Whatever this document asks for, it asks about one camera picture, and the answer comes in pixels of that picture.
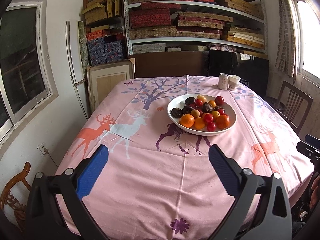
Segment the person's right hand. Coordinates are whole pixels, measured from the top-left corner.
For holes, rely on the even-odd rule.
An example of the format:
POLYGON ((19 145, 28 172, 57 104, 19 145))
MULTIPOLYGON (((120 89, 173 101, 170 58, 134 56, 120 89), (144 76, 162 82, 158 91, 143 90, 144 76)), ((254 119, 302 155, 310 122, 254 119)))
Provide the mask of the person's right hand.
POLYGON ((309 204, 309 207, 311 210, 313 210, 317 205, 317 203, 319 202, 319 198, 320 198, 319 185, 320 185, 320 176, 318 176, 313 181, 313 184, 311 186, 312 194, 310 197, 310 204, 309 204))

